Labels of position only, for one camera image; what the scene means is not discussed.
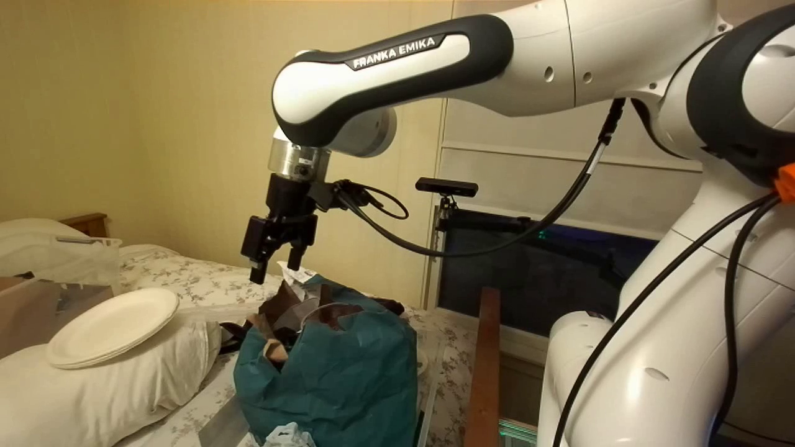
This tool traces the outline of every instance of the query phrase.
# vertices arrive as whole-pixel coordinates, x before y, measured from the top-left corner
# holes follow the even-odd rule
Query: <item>black cable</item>
[[[383,192],[383,189],[368,185],[368,183],[357,183],[357,185],[369,194],[369,204],[373,204],[377,210],[383,210],[385,215],[390,215],[390,219],[394,219],[394,221],[404,221],[404,219],[410,215],[410,210],[404,209],[404,204],[401,204],[398,197],[393,197],[393,194],[388,194],[388,192]],[[388,206],[383,206],[373,194],[393,200],[393,204],[399,209],[399,214],[388,210]]]
[[[496,245],[488,245],[488,249],[481,249],[481,250],[460,250],[460,254],[444,254],[444,250],[431,250],[431,249],[425,249],[425,245],[416,245],[413,240],[404,240],[399,239],[398,233],[388,231],[385,225],[379,225],[377,221],[373,221],[344,192],[339,192],[339,200],[344,209],[349,209],[357,219],[362,219],[368,225],[373,225],[379,236],[385,236],[388,240],[393,240],[394,245],[404,249],[404,250],[413,250],[413,254],[420,254],[420,256],[429,256],[429,257],[473,257],[473,256],[488,256],[488,254],[496,254],[496,250],[504,250],[509,245],[517,245],[531,236],[537,236],[538,231],[548,228],[558,215],[563,215],[568,210],[568,206],[577,200],[577,197],[580,194],[580,189],[589,183],[593,169],[596,169],[596,162],[601,158],[601,151],[611,144],[611,136],[619,127],[619,120],[621,120],[621,111],[624,111],[624,97],[621,100],[613,100],[611,103],[611,111],[609,117],[603,120],[603,127],[598,132],[598,141],[596,147],[591,149],[586,164],[580,167],[580,170],[577,173],[573,183],[568,185],[568,192],[555,200],[555,206],[537,224],[531,224],[529,228],[524,228],[519,236],[504,240],[504,242],[496,242]]]
[[[598,341],[598,346],[591,351],[591,354],[586,358],[586,362],[580,364],[572,393],[567,394],[567,403],[562,408],[562,418],[555,423],[553,430],[553,441],[552,447],[558,447],[563,439],[563,430],[568,423],[568,415],[573,409],[573,400],[584,384],[584,380],[589,377],[589,372],[593,370],[598,354],[606,351],[606,346],[616,338],[616,332],[625,324],[625,319],[649,300],[649,295],[683,262],[688,260],[703,242],[708,242],[716,233],[719,233],[724,225],[729,225],[733,221],[737,221],[739,215],[760,209],[762,204],[770,200],[772,194],[760,197],[749,204],[744,204],[743,209],[728,214],[724,219],[719,219],[716,225],[711,225],[706,233],[701,233],[686,250],[681,250],[640,293],[637,297],[616,317],[616,323],[603,332],[603,338]]]
[[[753,430],[744,430],[739,424],[733,424],[733,423],[722,423],[724,426],[744,434],[744,437],[755,437],[755,439],[762,439],[762,441],[775,441],[775,444],[795,444],[795,439],[781,439],[781,437],[767,437],[767,434],[760,434],[760,432],[753,432]]]
[[[749,219],[743,224],[734,242],[729,245],[728,254],[728,267],[724,267],[724,295],[722,295],[722,324],[724,324],[724,389],[722,389],[722,400],[717,408],[717,415],[712,420],[712,430],[711,430],[711,444],[717,437],[719,423],[724,420],[729,403],[734,400],[734,389],[737,389],[737,324],[734,324],[734,285],[737,285],[737,267],[739,267],[739,256],[743,249],[753,233],[753,228],[758,225],[758,221],[780,204],[777,197],[767,197],[767,200],[749,214]]]

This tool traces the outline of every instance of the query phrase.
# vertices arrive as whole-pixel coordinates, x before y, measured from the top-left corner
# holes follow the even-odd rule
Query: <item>white plate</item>
[[[177,295],[165,287],[131,291],[90,307],[47,346],[57,368],[87,368],[117,358],[159,332],[177,316]]]

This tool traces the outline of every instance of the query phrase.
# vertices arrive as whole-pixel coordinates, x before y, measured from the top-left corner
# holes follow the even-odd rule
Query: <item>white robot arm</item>
[[[390,106],[449,97],[506,117],[631,97],[650,138],[703,158],[706,183],[621,291],[619,312],[690,240],[733,209],[775,189],[795,162],[795,5],[743,28],[717,20],[716,0],[538,0],[460,18],[349,51],[302,51],[272,82],[268,219],[251,219],[244,254],[259,266],[312,242],[311,185],[327,151],[379,153]],[[737,343],[748,354],[795,302],[795,231],[786,210],[760,225],[743,256]],[[563,444],[706,444],[724,382],[717,233],[665,280],[596,360],[567,420]],[[563,400],[611,323],[572,312],[552,331],[538,444],[548,447]]]

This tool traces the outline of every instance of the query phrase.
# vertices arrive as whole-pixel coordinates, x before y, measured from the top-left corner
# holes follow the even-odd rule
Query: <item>teal fabric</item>
[[[383,306],[342,291],[333,302],[359,306],[339,327],[307,323],[282,370],[247,331],[234,370],[251,434],[263,441],[297,423],[317,447],[410,447],[416,426],[416,336]]]

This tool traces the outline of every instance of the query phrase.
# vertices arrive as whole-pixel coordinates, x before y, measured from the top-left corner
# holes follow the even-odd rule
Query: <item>bedsheet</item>
[[[218,319],[236,319],[278,291],[280,277],[265,285],[247,283],[247,267],[179,256],[160,245],[126,245],[122,254],[122,291],[160,285],[177,293],[180,310]],[[416,331],[420,400],[426,409],[426,447],[457,447],[471,382],[473,331],[446,310],[406,310]],[[218,358],[205,387],[160,424],[131,437],[123,447],[177,444],[198,447],[218,439],[224,424],[239,424],[234,411],[221,411],[234,400],[234,354]]]

